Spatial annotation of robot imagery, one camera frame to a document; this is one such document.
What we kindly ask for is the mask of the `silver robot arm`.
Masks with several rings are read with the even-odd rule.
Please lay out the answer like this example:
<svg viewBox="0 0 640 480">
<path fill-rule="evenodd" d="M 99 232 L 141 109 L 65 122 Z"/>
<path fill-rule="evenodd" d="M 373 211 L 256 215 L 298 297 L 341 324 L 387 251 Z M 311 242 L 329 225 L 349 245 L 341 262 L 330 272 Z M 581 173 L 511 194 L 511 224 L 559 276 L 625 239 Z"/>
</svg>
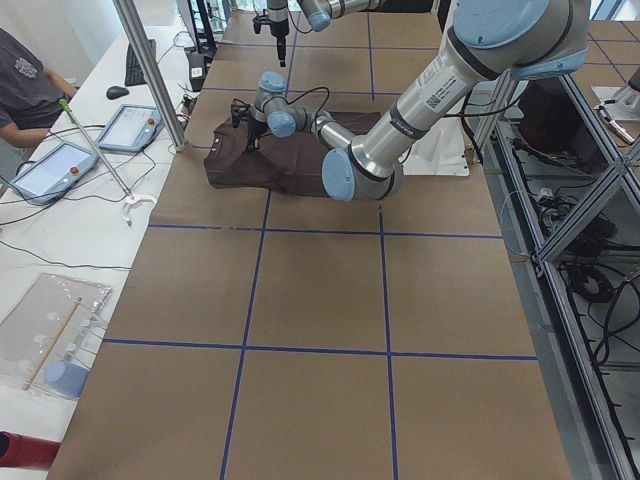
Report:
<svg viewBox="0 0 640 480">
<path fill-rule="evenodd" d="M 438 55 L 364 135 L 324 110 L 295 107 L 275 72 L 262 75 L 247 117 L 247 147 L 266 132 L 305 131 L 329 151 L 321 168 L 326 193 L 338 201 L 378 200 L 399 188 L 402 154 L 421 140 L 476 84 L 510 72 L 537 80 L 578 70 L 586 59 L 587 1 L 459 1 Z"/>
<path fill-rule="evenodd" d="M 381 13 L 426 13 L 430 12 L 438 19 L 444 29 L 448 19 L 451 1 L 383 1 L 383 0 L 304 0 L 297 1 L 303 16 L 312 32 L 321 32 L 329 27 L 333 20 L 357 12 Z M 280 67 L 286 66 L 286 39 L 290 33 L 289 2 L 269 0 L 266 8 L 256 13 L 253 29 L 260 34 L 268 28 L 275 38 L 277 58 Z"/>
</svg>

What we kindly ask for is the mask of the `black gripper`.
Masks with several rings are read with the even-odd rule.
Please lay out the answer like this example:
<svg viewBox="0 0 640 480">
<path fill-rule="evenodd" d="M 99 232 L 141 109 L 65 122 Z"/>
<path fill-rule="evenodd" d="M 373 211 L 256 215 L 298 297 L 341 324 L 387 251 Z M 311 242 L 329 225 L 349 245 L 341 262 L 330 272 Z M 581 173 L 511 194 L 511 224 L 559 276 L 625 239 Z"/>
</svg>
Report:
<svg viewBox="0 0 640 480">
<path fill-rule="evenodd" d="M 267 133 L 267 123 L 250 115 L 247 120 L 247 151 L 256 151 L 260 148 L 260 138 Z"/>
<path fill-rule="evenodd" d="M 272 18 L 272 36 L 276 38 L 278 62 L 281 67 L 286 66 L 286 37 L 289 35 L 289 32 L 289 19 L 287 15 Z"/>
</svg>

